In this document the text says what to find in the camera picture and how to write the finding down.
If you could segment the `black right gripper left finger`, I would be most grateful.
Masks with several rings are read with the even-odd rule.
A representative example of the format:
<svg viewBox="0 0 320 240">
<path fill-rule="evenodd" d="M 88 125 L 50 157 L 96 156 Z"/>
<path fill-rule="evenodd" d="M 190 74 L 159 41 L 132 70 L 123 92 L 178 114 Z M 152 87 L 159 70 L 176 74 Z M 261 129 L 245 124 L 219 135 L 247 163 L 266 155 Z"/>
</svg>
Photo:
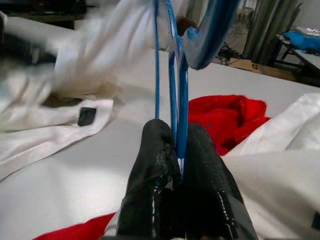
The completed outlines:
<svg viewBox="0 0 320 240">
<path fill-rule="evenodd" d="M 181 173 L 172 131 L 164 121 L 152 119 L 142 130 L 121 203 L 117 237 L 128 240 L 184 237 L 180 193 Z"/>
</svg>

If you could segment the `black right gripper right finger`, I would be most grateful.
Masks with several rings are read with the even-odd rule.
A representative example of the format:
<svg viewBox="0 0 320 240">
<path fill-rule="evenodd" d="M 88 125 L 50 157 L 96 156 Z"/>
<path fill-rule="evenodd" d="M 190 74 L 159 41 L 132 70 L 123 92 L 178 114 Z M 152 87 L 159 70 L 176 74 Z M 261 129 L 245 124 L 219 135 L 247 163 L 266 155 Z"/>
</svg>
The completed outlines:
<svg viewBox="0 0 320 240">
<path fill-rule="evenodd" d="M 256 240 L 258 235 L 236 181 L 208 132 L 188 127 L 185 231 L 188 240 Z"/>
</svg>

